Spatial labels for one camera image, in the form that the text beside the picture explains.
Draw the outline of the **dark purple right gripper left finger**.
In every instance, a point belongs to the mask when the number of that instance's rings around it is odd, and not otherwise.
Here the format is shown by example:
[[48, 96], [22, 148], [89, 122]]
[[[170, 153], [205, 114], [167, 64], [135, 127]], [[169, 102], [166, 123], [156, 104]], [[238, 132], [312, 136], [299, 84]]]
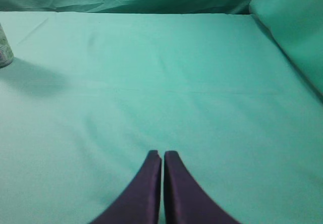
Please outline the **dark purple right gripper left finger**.
[[158, 223], [161, 177], [162, 159], [151, 150], [130, 184], [92, 223]]

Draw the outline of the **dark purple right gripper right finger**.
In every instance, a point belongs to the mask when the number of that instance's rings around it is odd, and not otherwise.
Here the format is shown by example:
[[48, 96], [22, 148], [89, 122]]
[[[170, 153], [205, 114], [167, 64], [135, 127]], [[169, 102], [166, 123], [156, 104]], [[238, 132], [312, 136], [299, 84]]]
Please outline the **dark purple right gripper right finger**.
[[205, 193], [176, 151], [164, 156], [164, 209], [166, 223], [238, 223]]

